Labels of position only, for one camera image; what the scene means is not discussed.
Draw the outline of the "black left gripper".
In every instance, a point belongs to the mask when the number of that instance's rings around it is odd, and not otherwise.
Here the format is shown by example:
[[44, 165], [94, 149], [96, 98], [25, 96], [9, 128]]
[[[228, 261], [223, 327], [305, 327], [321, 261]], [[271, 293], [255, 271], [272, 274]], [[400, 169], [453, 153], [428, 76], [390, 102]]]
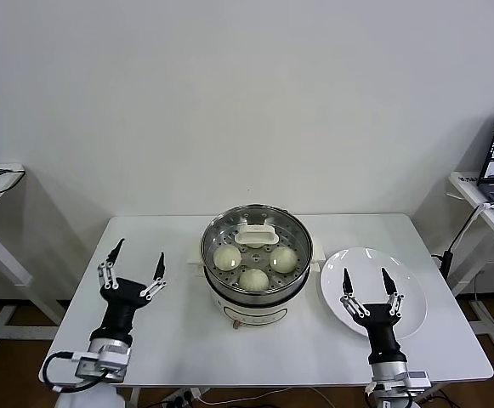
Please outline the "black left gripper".
[[160, 254], [150, 285], [123, 278], [117, 279], [114, 266], [124, 241], [125, 239], [121, 238], [106, 259], [98, 265], [99, 284], [102, 287], [99, 293], [107, 302], [107, 307], [102, 323], [91, 333], [90, 341], [106, 338], [131, 343], [133, 338], [130, 332], [133, 330], [135, 312], [148, 305], [150, 301], [147, 298], [153, 298], [167, 284], [163, 279], [164, 252]]

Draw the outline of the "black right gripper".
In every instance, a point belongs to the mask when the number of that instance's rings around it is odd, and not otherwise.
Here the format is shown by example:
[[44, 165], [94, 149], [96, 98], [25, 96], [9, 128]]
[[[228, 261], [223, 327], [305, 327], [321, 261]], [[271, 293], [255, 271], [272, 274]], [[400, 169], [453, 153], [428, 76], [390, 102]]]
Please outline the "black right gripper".
[[388, 295], [387, 303], [367, 303], [363, 306], [355, 295], [349, 271], [344, 268], [343, 295], [341, 304], [355, 323], [366, 329], [371, 353], [368, 356], [370, 365], [387, 362], [406, 362], [406, 356], [400, 351], [396, 341], [394, 326], [401, 317], [401, 306], [404, 295], [398, 292], [395, 281], [386, 268], [381, 268], [383, 284]]

